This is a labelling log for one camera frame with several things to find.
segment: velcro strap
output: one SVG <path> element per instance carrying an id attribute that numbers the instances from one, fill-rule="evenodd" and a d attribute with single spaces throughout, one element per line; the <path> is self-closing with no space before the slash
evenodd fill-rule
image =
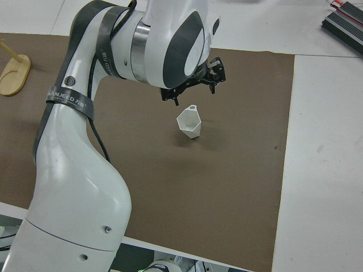
<path id="1" fill-rule="evenodd" d="M 89 119 L 94 118 L 93 101 L 87 96 L 65 87 L 53 86 L 49 89 L 47 103 L 59 103 L 83 113 Z"/>
<path id="2" fill-rule="evenodd" d="M 111 47 L 111 32 L 120 15 L 128 10 L 128 7 L 115 6 L 109 9 L 102 19 L 98 30 L 96 55 L 106 73 L 113 77 L 123 78 L 119 75 L 116 69 L 115 61 L 113 60 Z"/>

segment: robotic arm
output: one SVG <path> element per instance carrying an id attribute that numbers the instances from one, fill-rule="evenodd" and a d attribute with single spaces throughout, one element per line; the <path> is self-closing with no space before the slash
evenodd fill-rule
<path id="1" fill-rule="evenodd" d="M 221 60 L 207 62 L 219 25 L 207 0 L 149 0 L 145 12 L 135 6 L 136 1 L 120 7 L 96 0 L 73 21 L 35 140 L 33 200 L 3 272 L 100 272 L 110 267 L 131 201 L 123 178 L 86 133 L 87 120 L 96 133 L 92 101 L 102 78 L 160 87 L 162 99 L 176 104 L 189 86 L 208 84 L 213 93 L 225 80 Z"/>

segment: wooden base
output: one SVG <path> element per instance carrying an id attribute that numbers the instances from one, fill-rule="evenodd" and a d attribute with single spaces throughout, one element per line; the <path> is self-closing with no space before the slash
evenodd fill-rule
<path id="1" fill-rule="evenodd" d="M 28 77 L 31 61 L 26 55 L 19 55 L 21 62 L 11 59 L 0 76 L 0 94 L 11 96 L 19 92 Z"/>

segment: silver band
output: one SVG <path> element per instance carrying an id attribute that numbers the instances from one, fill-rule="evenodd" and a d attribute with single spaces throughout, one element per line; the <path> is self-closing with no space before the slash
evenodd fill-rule
<path id="1" fill-rule="evenodd" d="M 145 46 L 149 36 L 150 27 L 140 20 L 131 45 L 131 68 L 135 78 L 140 82 L 147 82 L 145 75 Z"/>

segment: wooden peg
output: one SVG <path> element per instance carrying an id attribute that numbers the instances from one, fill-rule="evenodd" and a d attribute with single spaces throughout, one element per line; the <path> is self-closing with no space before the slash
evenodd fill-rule
<path id="1" fill-rule="evenodd" d="M 0 48 L 10 55 L 12 59 L 9 60 L 0 76 L 0 94 L 11 96 L 23 88 L 28 77 L 31 61 L 26 55 L 16 54 L 4 41 L 4 39 L 0 39 Z"/>

